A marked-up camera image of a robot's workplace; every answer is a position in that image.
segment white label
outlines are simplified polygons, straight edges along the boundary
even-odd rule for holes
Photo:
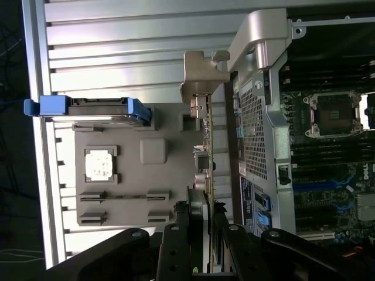
[[[240,174],[243,175],[244,177],[246,177],[246,164],[243,163],[243,162],[239,162],[238,163],[238,166],[240,168]]]
[[[368,180],[369,179],[369,164],[363,165],[363,179]]]
[[[351,186],[346,186],[346,189],[348,189],[351,193],[353,193],[354,192],[354,189],[351,187]]]

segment square plastic block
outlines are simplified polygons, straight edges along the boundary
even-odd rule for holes
[[[40,115],[65,115],[67,114],[68,97],[66,95],[41,95]]]
[[[164,164],[167,161],[167,147],[164,138],[141,139],[141,163]]]

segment dell logo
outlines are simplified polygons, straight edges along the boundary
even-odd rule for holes
[[[363,179],[369,179],[369,164],[363,165]]]

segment perforated metal grille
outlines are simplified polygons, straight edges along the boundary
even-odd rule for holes
[[[263,133],[262,99],[250,89],[241,96],[241,111],[244,126],[244,154],[246,170],[267,179]]]

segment dark background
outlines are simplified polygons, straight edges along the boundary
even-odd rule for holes
[[[0,279],[25,280],[43,271],[44,257],[21,0],[0,0]]]

